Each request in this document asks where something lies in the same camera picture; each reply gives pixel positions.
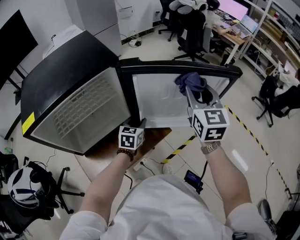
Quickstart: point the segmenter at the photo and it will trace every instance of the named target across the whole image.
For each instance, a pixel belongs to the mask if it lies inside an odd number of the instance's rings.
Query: black refrigerator top
[[[22,125],[34,113],[37,126],[66,97],[119,58],[84,31],[42,60],[24,79],[21,96]]]

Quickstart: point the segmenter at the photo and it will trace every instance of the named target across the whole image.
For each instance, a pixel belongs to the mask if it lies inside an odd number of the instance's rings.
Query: yellow label
[[[28,119],[22,125],[23,135],[26,133],[26,131],[29,129],[29,127],[33,124],[33,122],[34,122],[34,112],[32,112],[32,114],[30,114]]]

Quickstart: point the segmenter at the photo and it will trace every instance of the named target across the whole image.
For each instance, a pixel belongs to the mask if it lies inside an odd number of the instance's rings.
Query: white shoe
[[[165,175],[173,175],[173,169],[171,167],[171,164],[165,163],[163,165],[163,174],[165,174]]]

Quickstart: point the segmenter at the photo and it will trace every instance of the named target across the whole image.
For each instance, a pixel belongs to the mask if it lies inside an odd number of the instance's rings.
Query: hazard tape
[[[264,149],[264,147],[262,146],[262,144],[258,141],[257,137],[255,137],[255,135],[250,131],[250,129],[239,119],[239,117],[237,115],[235,115],[235,113],[228,107],[225,105],[225,108],[227,108],[227,110],[233,115],[233,117],[236,118],[236,120],[250,133],[250,135],[255,139],[255,141],[257,142],[257,144],[261,147],[261,149],[263,150],[263,152],[267,155],[269,155],[267,153],[267,151]],[[285,185],[285,192],[288,192],[288,197],[289,199],[292,199],[292,194],[290,189],[287,187],[287,184],[285,182],[285,180],[283,179],[280,171],[278,170],[278,168],[276,169],[277,173],[279,174],[283,184]]]
[[[180,151],[182,149],[184,149],[187,145],[189,145],[195,137],[196,137],[196,135],[191,136],[183,145],[181,145],[175,152],[170,154],[162,163],[164,164],[164,163],[169,162],[170,159],[175,157],[178,153],[180,153]]]

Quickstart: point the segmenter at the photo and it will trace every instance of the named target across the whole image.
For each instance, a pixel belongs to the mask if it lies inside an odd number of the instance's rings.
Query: blue cloth
[[[206,88],[207,81],[205,78],[200,77],[198,73],[188,73],[177,77],[175,84],[179,85],[179,91],[186,96],[186,86],[193,92],[201,93]]]

